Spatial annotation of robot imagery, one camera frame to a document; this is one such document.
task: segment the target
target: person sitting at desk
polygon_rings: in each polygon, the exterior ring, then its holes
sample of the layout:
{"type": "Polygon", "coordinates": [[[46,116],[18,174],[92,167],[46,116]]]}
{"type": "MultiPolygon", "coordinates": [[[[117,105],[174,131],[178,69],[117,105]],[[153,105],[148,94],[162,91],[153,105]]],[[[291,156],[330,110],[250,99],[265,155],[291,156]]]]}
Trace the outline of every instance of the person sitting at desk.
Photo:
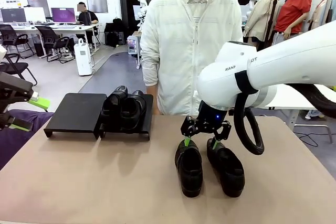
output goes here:
{"type": "MultiPolygon", "coordinates": [[[[81,23],[81,24],[84,24],[84,23],[85,23],[85,19],[86,19],[85,15],[86,15],[87,12],[90,13],[90,16],[91,16],[91,24],[95,25],[95,24],[97,24],[97,23],[99,22],[97,16],[94,14],[94,12],[92,12],[92,11],[86,9],[86,5],[85,5],[84,2],[79,2],[78,5],[82,5],[82,6],[84,7],[84,10],[83,10],[83,12],[81,12],[81,13],[79,14],[79,17],[78,17],[78,21],[77,21],[77,22],[79,22],[79,23],[81,23]]],[[[94,33],[95,33],[95,34],[98,34],[98,29],[97,29],[97,27],[95,27],[94,30],[95,30],[94,33]]],[[[79,38],[79,39],[83,39],[83,40],[85,41],[85,36],[84,36],[83,34],[77,34],[76,36],[77,36],[77,38],[79,38]]],[[[92,32],[92,31],[86,31],[86,36],[88,37],[88,41],[87,41],[87,43],[88,43],[89,45],[93,45],[93,41],[92,41],[93,32],[92,32]]]]}

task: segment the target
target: black leather shoe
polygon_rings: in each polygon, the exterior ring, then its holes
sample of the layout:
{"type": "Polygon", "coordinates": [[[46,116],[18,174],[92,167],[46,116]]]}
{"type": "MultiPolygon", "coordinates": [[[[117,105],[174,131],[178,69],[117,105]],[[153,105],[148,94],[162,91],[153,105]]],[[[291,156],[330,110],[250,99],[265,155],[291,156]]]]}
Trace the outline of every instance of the black leather shoe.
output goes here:
{"type": "Polygon", "coordinates": [[[146,101],[140,90],[133,92],[121,105],[121,127],[125,130],[136,128],[146,112],[146,101]]]}
{"type": "Polygon", "coordinates": [[[203,182],[202,158],[192,140],[188,146],[185,146],[184,141],[179,144],[175,154],[175,165],[183,194],[190,198],[198,196],[203,182]]]}
{"type": "Polygon", "coordinates": [[[103,115],[113,115],[119,116],[121,103],[127,98],[128,91],[127,87],[119,86],[117,87],[109,97],[106,98],[102,107],[103,115]]]}
{"type": "Polygon", "coordinates": [[[238,157],[222,143],[211,147],[212,138],[206,144],[206,152],[211,165],[219,173],[223,192],[230,197],[239,197],[245,185],[243,165],[238,157]]]}

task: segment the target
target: red shirt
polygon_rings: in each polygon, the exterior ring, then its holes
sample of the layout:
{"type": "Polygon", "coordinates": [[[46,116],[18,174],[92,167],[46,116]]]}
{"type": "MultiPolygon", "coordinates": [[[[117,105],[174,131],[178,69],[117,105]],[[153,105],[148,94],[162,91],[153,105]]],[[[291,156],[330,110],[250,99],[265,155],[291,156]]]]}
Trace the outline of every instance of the red shirt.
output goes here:
{"type": "MultiPolygon", "coordinates": [[[[302,14],[310,11],[311,0],[287,0],[278,16],[275,31],[283,32],[295,20],[302,16],[302,14]]],[[[292,28],[292,34],[301,32],[302,23],[292,28]]]]}

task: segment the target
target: desk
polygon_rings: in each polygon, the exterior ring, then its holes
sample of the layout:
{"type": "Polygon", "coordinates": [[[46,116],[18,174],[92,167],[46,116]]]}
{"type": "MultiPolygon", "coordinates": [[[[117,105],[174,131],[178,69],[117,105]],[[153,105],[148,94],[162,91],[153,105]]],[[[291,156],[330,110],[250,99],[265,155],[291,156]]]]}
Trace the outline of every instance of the desk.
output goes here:
{"type": "MultiPolygon", "coordinates": [[[[316,87],[327,99],[332,102],[336,102],[336,92],[323,85],[316,85],[316,87]]],[[[278,85],[276,96],[267,106],[265,106],[265,109],[290,110],[286,124],[291,130],[293,130],[295,126],[326,127],[330,143],[333,143],[332,134],[327,125],[296,124],[300,110],[315,110],[316,108],[294,88],[285,84],[278,85]]]]}
{"type": "Polygon", "coordinates": [[[203,161],[200,196],[186,198],[174,155],[183,116],[154,116],[151,140],[114,135],[90,141],[42,130],[0,171],[0,220],[57,224],[334,224],[336,181],[281,119],[258,117],[265,153],[249,153],[231,131],[241,160],[239,198],[222,192],[206,157],[210,135],[193,138],[203,161]]]}
{"type": "MultiPolygon", "coordinates": [[[[95,34],[94,28],[97,25],[98,24],[90,25],[90,26],[74,26],[73,28],[56,28],[56,29],[53,29],[53,31],[56,34],[83,34],[83,35],[85,35],[86,41],[88,41],[88,38],[86,36],[86,31],[92,29],[93,34],[95,34]]],[[[42,36],[41,36],[41,34],[39,33],[38,29],[35,26],[27,26],[24,29],[17,29],[17,28],[15,28],[15,26],[13,26],[13,29],[18,34],[38,34],[38,36],[40,37],[40,40],[41,40],[44,57],[47,56],[46,50],[45,50],[44,45],[43,45],[42,36]]],[[[94,42],[94,45],[95,45],[94,52],[96,52],[96,51],[98,51],[98,49],[96,47],[96,38],[95,38],[95,36],[93,36],[93,42],[94,42]]]]}

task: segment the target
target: computer monitor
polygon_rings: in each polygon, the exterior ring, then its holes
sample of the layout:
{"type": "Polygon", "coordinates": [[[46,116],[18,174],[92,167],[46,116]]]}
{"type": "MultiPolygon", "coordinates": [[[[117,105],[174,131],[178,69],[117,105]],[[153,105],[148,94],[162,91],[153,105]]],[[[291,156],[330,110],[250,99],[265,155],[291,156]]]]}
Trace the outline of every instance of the computer monitor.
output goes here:
{"type": "Polygon", "coordinates": [[[53,20],[57,23],[76,22],[75,9],[73,8],[52,8],[53,20]]]}
{"type": "Polygon", "coordinates": [[[23,8],[2,9],[4,23],[26,23],[25,10],[23,8]]]}
{"type": "Polygon", "coordinates": [[[26,20],[31,22],[46,22],[43,7],[25,7],[26,20]]]}

